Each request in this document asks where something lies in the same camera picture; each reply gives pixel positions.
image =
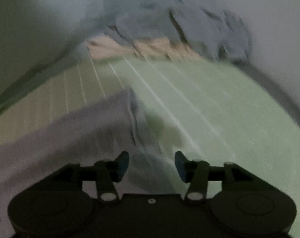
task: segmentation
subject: gray blanket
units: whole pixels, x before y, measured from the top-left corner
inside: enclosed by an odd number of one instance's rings
[[[130,162],[122,193],[174,193],[156,138],[148,127],[140,102],[131,89],[70,113],[44,129],[0,147],[0,237],[14,234],[7,215],[19,192],[68,163],[93,165],[128,151]],[[83,185],[89,195],[94,185]]]
[[[105,33],[121,45],[166,36],[212,60],[247,61],[251,51],[241,19],[215,0],[142,0]]]

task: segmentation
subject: green bedsheet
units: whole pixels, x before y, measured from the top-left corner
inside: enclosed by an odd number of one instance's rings
[[[300,237],[300,129],[265,90],[229,63],[132,57],[83,61],[2,114],[0,144],[127,85],[144,102],[176,189],[183,185],[172,174],[177,150],[211,165],[234,161],[295,200],[298,215],[291,235]],[[219,187],[211,183],[209,195]]]

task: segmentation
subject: white stripe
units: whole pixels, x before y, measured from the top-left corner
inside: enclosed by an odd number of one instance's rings
[[[206,77],[206,75],[203,74],[203,73],[199,70],[199,68],[195,68],[195,69],[196,69],[196,71],[197,71],[201,76]],[[231,97],[232,97],[232,96],[231,96],[231,94],[229,94],[229,93],[227,92],[228,90],[224,90],[224,87],[223,87],[222,85],[220,85],[218,82],[215,82],[215,81],[212,80],[211,78],[209,78],[209,80],[210,80],[211,82],[213,82],[213,84],[215,84],[215,85],[217,86],[217,88],[222,92],[222,95],[223,95],[224,97],[229,98],[229,100],[231,100]],[[236,88],[236,90],[238,90],[238,91],[241,93],[242,96],[246,97],[246,92],[245,92],[245,91],[239,89],[238,87],[234,87],[234,88]],[[261,127],[260,127],[260,125],[258,124],[257,121],[254,121],[253,119],[247,119],[247,118],[245,117],[244,114],[242,114],[242,117],[243,117],[245,120],[250,121],[255,127],[257,127],[257,129],[261,129]]]
[[[223,93],[223,95],[225,96],[224,94],[224,90],[223,90],[223,87],[218,83],[218,82],[215,82],[213,79],[211,79],[207,74],[205,74],[205,71],[203,70],[203,73],[200,71],[201,68],[199,67],[195,67],[194,65],[192,64],[189,64],[190,67],[193,67],[195,69],[195,71],[197,71],[203,78],[205,79],[208,79],[208,81],[210,81],[211,83],[213,83],[214,85],[216,85],[216,87]]]
[[[161,99],[154,93],[154,91],[151,89],[149,84],[141,77],[141,75],[136,71],[136,69],[132,66],[132,64],[127,61],[125,58],[124,60],[126,63],[131,67],[131,69],[134,71],[134,73],[140,78],[144,86],[151,92],[151,94],[154,96],[154,98],[159,102],[159,104],[166,110],[166,112],[169,114],[169,116],[172,118],[172,120],[175,122],[175,124],[179,127],[180,131],[183,133],[183,135],[187,138],[192,148],[197,151],[199,154],[202,153],[200,150],[200,147],[198,144],[192,139],[192,137],[189,135],[189,133],[184,129],[182,124],[179,122],[179,120],[171,113],[171,111],[166,107],[166,105],[162,102]]]
[[[101,91],[103,92],[103,96],[106,98],[105,91],[103,90],[103,85],[102,85],[101,82],[100,82],[98,73],[97,73],[97,71],[96,71],[96,69],[95,69],[95,66],[94,66],[94,63],[93,63],[93,61],[92,61],[92,57],[90,56],[90,54],[89,54],[89,58],[90,58],[90,61],[91,61],[91,63],[92,63],[92,67],[93,67],[93,69],[94,69],[94,72],[95,72],[96,78],[97,78],[97,80],[98,80],[99,86],[100,86],[100,88],[101,88]]]
[[[180,95],[180,97],[183,98],[183,100],[193,109],[195,113],[197,113],[202,120],[206,123],[206,125],[211,129],[211,131],[216,135],[219,141],[223,143],[223,145],[231,152],[232,156],[234,155],[234,151],[231,149],[231,147],[226,143],[226,141],[221,137],[220,133],[216,130],[216,128],[213,126],[213,124],[202,114],[202,112],[191,102],[189,101],[184,94],[175,87],[167,77],[165,77],[153,64],[151,64],[148,60],[146,60],[148,65],[150,65],[173,89],[174,91]]]
[[[85,106],[87,106],[87,101],[86,101],[85,92],[84,92],[84,88],[83,88],[82,77],[80,76],[80,71],[79,71],[79,66],[78,65],[77,65],[77,70],[78,70],[78,75],[79,75],[80,88],[82,90],[82,96],[83,96],[83,99],[84,99]]]
[[[198,84],[197,84],[195,81],[193,81],[193,80],[192,80],[191,78],[189,78],[186,74],[184,74],[184,73],[183,73],[180,69],[178,69],[174,64],[170,63],[170,65],[172,66],[172,68],[173,68],[174,70],[176,70],[178,73],[180,73],[183,77],[187,78],[187,79],[189,80],[189,83],[190,83],[191,85],[193,85],[193,86],[194,86],[199,92],[201,92],[204,96],[206,96],[207,99],[208,99],[209,101],[211,101],[211,103],[215,104],[216,108],[222,113],[222,115],[224,115],[227,119],[230,118],[230,115],[229,115],[228,113],[226,113],[225,111],[223,111],[222,108],[219,106],[219,104],[218,104],[215,100],[213,100],[209,95],[207,95],[207,94],[206,94],[206,93],[198,86]],[[241,132],[241,135],[242,135],[243,137],[250,139],[249,137],[247,137],[247,136],[245,135],[245,130],[244,130],[239,124],[237,124],[236,122],[233,122],[233,124],[235,124],[235,125],[242,131],[242,132]]]
[[[68,110],[67,87],[66,87],[66,73],[65,73],[65,71],[64,71],[63,75],[64,75],[64,88],[65,88],[66,112],[67,112],[67,114],[68,114],[68,113],[69,113],[69,110]]]
[[[218,105],[218,103],[212,99],[208,94],[206,94],[198,85],[195,83],[192,79],[190,79],[188,76],[186,76],[180,69],[176,68],[176,66],[173,63],[170,63],[171,67],[180,73],[183,77],[187,78],[191,85],[193,85],[199,92],[201,92],[211,103],[213,103],[219,111],[223,113],[222,108]]]
[[[218,67],[216,67],[215,68],[216,70],[217,70],[217,72],[218,72],[218,74],[220,75],[220,76],[222,76],[223,78],[228,78],[228,76],[226,75],[226,74],[224,74]],[[239,91],[239,92],[241,92],[242,93],[242,95],[246,95],[246,91],[249,91],[249,89],[247,89],[247,90],[242,90],[239,86],[237,86],[235,83],[232,83],[232,87],[234,88],[234,89],[236,89],[237,91]],[[230,95],[226,92],[226,91],[224,91],[223,92],[223,95],[225,96],[225,97],[229,97],[230,98]]]
[[[118,79],[118,81],[119,81],[119,83],[120,83],[121,87],[122,87],[122,88],[124,88],[124,85],[122,84],[121,80],[119,79],[119,77],[118,77],[118,75],[117,75],[117,73],[116,73],[115,69],[112,67],[112,65],[111,65],[111,63],[110,63],[110,62],[108,62],[108,63],[109,63],[109,65],[110,65],[110,67],[111,67],[111,69],[112,69],[113,73],[114,73],[114,74],[115,74],[115,76],[117,77],[117,79]]]
[[[53,121],[53,79],[50,80],[50,97],[49,97],[49,119]]]

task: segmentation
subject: white wall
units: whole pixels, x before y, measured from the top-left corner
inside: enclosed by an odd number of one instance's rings
[[[103,10],[103,0],[0,0],[0,93]]]
[[[247,24],[252,64],[300,107],[300,0],[218,0]]]

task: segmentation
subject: round button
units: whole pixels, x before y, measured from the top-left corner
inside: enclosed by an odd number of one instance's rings
[[[103,200],[103,201],[114,201],[117,196],[116,194],[114,193],[111,193],[111,192],[105,192],[103,193],[100,198]]]
[[[210,200],[215,219],[237,235],[282,233],[296,217],[293,200],[278,190],[221,191]]]
[[[187,195],[187,197],[192,201],[200,201],[204,198],[203,194],[199,192],[191,192]]]
[[[93,211],[93,200],[83,191],[24,191],[8,206],[14,229],[36,237],[67,236]]]
[[[237,200],[237,207],[249,215],[266,215],[274,208],[273,201],[259,194],[248,194]]]

